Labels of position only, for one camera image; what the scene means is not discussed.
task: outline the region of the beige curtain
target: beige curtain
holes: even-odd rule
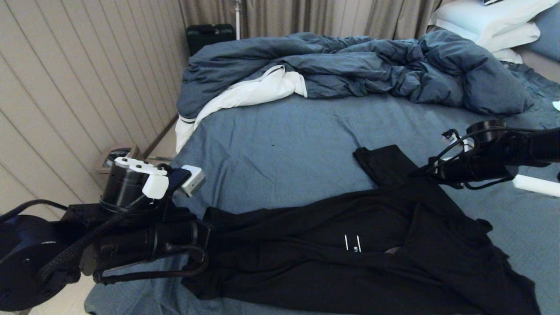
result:
[[[187,25],[235,25],[234,0],[183,0]],[[442,0],[242,0],[242,37],[310,31],[330,36],[418,38]]]

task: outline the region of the bed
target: bed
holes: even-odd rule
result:
[[[376,187],[352,156],[359,147],[375,149],[396,144],[420,166],[445,147],[441,133],[450,128],[464,133],[471,124],[492,118],[504,119],[508,126],[515,127],[558,127],[560,112],[552,102],[560,100],[560,86],[522,64],[504,63],[502,67],[534,102],[520,114],[477,113],[462,106],[411,101],[390,93],[336,99],[292,94],[265,104],[219,110],[199,122],[172,163],[174,167],[201,166],[207,182],[193,198],[177,194],[175,203],[199,217],[209,206],[236,214],[302,206]],[[516,97],[487,96],[504,104]],[[182,95],[179,104],[182,101],[194,106],[198,100],[191,94]],[[193,123],[193,117],[186,119]],[[559,165],[522,167],[520,174],[556,180],[559,170]],[[536,282],[541,312],[557,314],[558,199],[516,190],[511,183],[481,191],[443,188],[468,216],[493,225],[489,233],[493,243],[511,256],[509,262],[515,271]],[[187,260],[172,257],[115,272],[179,269]],[[181,286],[180,279],[98,285],[85,306],[97,315],[309,314],[227,298],[198,300]]]

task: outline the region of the black suitcase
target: black suitcase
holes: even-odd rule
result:
[[[231,24],[191,25],[186,28],[186,41],[189,43],[190,55],[194,55],[206,45],[229,40],[235,40],[234,27]]]

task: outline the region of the white object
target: white object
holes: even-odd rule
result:
[[[503,34],[496,35],[485,43],[477,44],[488,49],[490,52],[496,52],[501,49],[532,43],[538,40],[539,37],[539,28],[533,22],[529,22]]]
[[[492,53],[496,59],[512,63],[523,63],[523,58],[510,48],[501,49]]]
[[[206,175],[201,168],[197,168],[196,166],[183,165],[183,167],[181,168],[186,169],[191,173],[191,176],[183,185],[181,185],[181,188],[187,196],[192,197],[202,186],[202,184],[204,184]]]
[[[169,187],[169,178],[167,177],[166,170],[158,169],[148,162],[129,157],[118,157],[115,159],[115,163],[138,173],[149,174],[150,176],[146,180],[144,187],[142,187],[142,193],[152,199],[162,199],[164,197]]]
[[[519,189],[560,197],[560,183],[524,175],[517,175],[512,182]]]
[[[239,11],[241,11],[241,9],[239,8],[239,4],[240,4],[241,0],[235,0],[235,38],[237,40],[241,39],[241,31],[240,31],[240,21],[239,21]]]
[[[430,25],[450,30],[484,47],[496,36],[527,23],[558,1],[504,0],[485,6],[480,0],[456,0],[437,9]]]
[[[234,84],[210,100],[198,113],[196,119],[179,116],[175,126],[177,136],[175,150],[179,153],[202,119],[220,109],[267,103],[293,93],[307,97],[305,80],[295,71],[286,72],[284,66],[271,67],[259,78]]]

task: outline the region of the white pillow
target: white pillow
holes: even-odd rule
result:
[[[456,0],[433,13],[430,25],[450,30],[484,46],[493,37],[527,23],[559,0],[503,0],[485,6],[480,0]]]
[[[513,63],[523,63],[523,58],[518,53],[513,50],[506,48],[498,50],[492,53],[496,59],[501,61],[513,62]]]
[[[539,28],[533,22],[529,22],[503,34],[496,35],[486,43],[479,43],[478,45],[488,49],[490,52],[495,52],[500,49],[534,42],[539,37]]]

